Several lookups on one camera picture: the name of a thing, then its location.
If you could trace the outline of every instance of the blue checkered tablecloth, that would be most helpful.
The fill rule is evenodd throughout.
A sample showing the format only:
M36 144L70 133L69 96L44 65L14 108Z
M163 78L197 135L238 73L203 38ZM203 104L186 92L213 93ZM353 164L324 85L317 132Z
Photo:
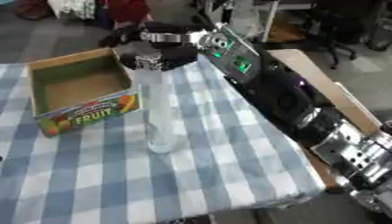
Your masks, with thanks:
M205 58L165 75L182 137L177 150L156 154L145 141L148 109L44 137L25 65L0 66L0 223L153 223L323 190L299 147Z

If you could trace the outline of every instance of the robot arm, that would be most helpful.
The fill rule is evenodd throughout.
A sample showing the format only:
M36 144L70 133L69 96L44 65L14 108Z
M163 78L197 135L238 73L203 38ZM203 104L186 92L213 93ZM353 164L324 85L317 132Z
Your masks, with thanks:
M168 70L196 60L197 53L205 55L250 104L324 161L338 184L363 206L392 217L391 128L363 134L299 74L224 24L169 31L170 26L159 26L144 29L137 39L150 41L161 52L123 55L125 66Z

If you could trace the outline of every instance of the clear glass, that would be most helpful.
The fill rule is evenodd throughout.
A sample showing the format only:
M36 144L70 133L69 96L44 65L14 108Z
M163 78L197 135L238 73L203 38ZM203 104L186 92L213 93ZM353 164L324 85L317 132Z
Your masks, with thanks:
M147 87L144 106L147 108L147 142L150 150L166 153L174 149L169 75L162 72L137 71L138 82Z

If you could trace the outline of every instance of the chair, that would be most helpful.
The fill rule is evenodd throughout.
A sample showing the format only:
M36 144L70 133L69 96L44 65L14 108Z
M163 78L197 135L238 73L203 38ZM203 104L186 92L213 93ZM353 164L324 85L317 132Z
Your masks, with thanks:
M307 39L317 41L332 55L331 69L340 63L337 49L348 52L350 60L356 59L356 51L342 42L359 42L365 32L361 19L369 15L369 7L373 7L371 0L320 0L309 11Z

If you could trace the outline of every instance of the fruit box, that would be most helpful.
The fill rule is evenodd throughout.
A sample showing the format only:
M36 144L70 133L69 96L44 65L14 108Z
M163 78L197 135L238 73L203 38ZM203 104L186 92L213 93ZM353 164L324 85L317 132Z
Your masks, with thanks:
M48 137L141 107L111 49L81 52L29 64L32 111Z

